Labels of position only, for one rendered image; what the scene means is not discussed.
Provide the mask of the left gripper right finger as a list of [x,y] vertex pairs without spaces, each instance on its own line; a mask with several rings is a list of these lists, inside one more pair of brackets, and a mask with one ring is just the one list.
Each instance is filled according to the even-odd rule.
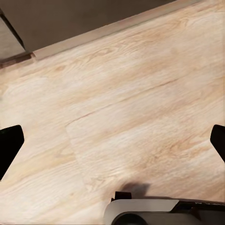
[[210,142],[213,144],[218,154],[221,156],[223,161],[225,162],[225,127],[220,125],[214,125]]

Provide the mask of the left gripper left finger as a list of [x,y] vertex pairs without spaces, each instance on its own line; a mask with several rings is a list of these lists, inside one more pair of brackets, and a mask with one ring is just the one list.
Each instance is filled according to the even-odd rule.
[[24,143],[20,125],[0,130],[0,181]]

